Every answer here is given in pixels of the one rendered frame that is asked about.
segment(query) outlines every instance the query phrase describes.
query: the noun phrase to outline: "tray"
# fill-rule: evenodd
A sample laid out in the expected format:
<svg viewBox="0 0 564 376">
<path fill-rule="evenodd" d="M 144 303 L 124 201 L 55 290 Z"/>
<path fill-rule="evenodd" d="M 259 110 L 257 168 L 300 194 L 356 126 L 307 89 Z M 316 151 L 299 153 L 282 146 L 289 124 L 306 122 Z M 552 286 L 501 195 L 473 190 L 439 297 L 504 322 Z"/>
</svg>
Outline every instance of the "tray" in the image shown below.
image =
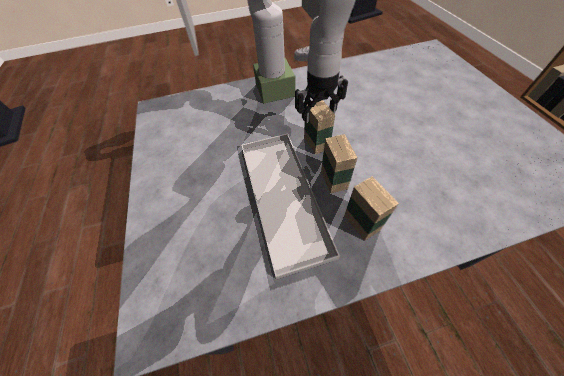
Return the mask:
<svg viewBox="0 0 564 376">
<path fill-rule="evenodd" d="M 339 258 L 288 135 L 241 146 L 274 277 Z"/>
</svg>

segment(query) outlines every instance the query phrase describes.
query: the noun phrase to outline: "metal tray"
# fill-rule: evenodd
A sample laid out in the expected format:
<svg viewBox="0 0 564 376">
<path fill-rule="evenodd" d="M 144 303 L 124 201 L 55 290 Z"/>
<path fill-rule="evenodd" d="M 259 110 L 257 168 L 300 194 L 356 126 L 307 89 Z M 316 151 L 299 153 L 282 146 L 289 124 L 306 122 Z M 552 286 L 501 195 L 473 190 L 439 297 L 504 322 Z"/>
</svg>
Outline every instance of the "metal tray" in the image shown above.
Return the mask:
<svg viewBox="0 0 564 376">
<path fill-rule="evenodd" d="M 241 146 L 274 277 L 339 258 L 288 135 Z"/>
</svg>

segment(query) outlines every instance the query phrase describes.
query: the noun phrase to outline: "white baseboard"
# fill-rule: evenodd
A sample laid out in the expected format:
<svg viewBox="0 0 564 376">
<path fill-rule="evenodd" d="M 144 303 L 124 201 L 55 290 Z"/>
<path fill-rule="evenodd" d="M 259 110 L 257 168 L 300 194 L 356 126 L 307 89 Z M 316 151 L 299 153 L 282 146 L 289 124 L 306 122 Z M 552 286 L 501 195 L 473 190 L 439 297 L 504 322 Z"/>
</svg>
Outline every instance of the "white baseboard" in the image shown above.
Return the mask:
<svg viewBox="0 0 564 376">
<path fill-rule="evenodd" d="M 456 15 L 448 12 L 430 0 L 411 0 L 424 8 L 437 18 L 444 21 L 449 26 L 468 36 L 474 42 L 487 49 L 498 58 L 505 61 L 521 73 L 531 79 L 535 79 L 542 71 L 542 68 L 533 64 L 526 58 L 502 45 L 487 34 L 471 26 Z M 276 2 L 282 9 L 297 8 L 302 6 L 302 0 L 282 0 Z M 225 21 L 233 18 L 246 17 L 250 15 L 248 7 L 228 9 L 224 11 L 212 12 L 193 16 L 194 25 Z M 140 26 L 126 27 L 123 29 L 110 30 L 86 36 L 73 37 L 70 39 L 58 40 L 55 42 L 41 43 L 39 45 L 24 46 L 21 48 L 7 49 L 0 51 L 0 65 L 3 61 L 25 58 L 34 55 L 47 54 L 50 52 L 62 51 L 65 49 L 79 48 L 81 46 L 94 45 L 97 43 L 110 42 L 113 40 L 125 39 L 128 37 L 141 36 L 145 34 L 158 33 L 167 30 L 180 29 L 184 27 L 182 18 L 174 20 L 159 21 L 157 23 L 143 24 Z"/>
<path fill-rule="evenodd" d="M 532 63 L 525 57 L 522 57 L 517 52 L 509 49 L 507 46 L 499 43 L 497 40 L 488 36 L 484 32 L 478 30 L 476 27 L 468 24 L 466 21 L 458 18 L 456 15 L 437 5 L 431 0 L 410 0 L 415 2 L 425 11 L 430 12 L 438 19 L 444 21 L 453 29 L 458 30 L 463 35 L 469 37 L 482 48 L 487 49 L 499 59 L 505 61 L 507 64 L 520 71 L 525 76 L 535 79 L 541 72 L 542 68 Z"/>
</svg>

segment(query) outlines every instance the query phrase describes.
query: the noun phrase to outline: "hardwood floor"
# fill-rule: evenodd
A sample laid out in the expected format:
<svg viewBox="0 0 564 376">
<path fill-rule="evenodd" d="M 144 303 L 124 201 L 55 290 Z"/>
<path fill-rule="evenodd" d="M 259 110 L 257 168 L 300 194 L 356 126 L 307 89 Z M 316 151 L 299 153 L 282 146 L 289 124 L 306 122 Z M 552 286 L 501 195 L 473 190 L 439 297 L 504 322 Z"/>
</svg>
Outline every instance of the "hardwood floor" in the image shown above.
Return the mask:
<svg viewBox="0 0 564 376">
<path fill-rule="evenodd" d="M 515 100 L 531 83 L 409 0 L 378 7 L 344 57 L 438 39 Z M 310 19 L 284 15 L 303 66 Z M 0 375 L 113 375 L 137 101 L 253 76 L 250 17 L 196 32 L 198 57 L 179 29 L 0 67 L 0 100 L 26 107 L 0 148 Z M 153 375 L 564 375 L 563 339 L 561 228 Z"/>
</svg>

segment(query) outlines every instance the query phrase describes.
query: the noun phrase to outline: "gray carpet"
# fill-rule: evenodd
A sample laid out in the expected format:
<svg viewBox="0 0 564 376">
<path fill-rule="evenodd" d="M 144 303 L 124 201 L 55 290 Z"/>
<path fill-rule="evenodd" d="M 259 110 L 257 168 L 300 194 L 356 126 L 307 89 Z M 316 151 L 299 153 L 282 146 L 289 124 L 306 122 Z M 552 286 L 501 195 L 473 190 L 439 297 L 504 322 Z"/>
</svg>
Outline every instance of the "gray carpet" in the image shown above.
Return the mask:
<svg viewBox="0 0 564 376">
<path fill-rule="evenodd" d="M 306 68 L 295 70 L 298 88 Z M 254 79 L 140 102 L 115 375 L 188 360 L 564 226 L 564 137 L 434 40 L 344 59 L 333 135 L 358 163 L 331 195 L 294 100 Z M 266 271 L 237 148 L 288 134 L 338 260 Z M 399 202 L 364 242 L 343 216 L 373 176 Z"/>
</svg>

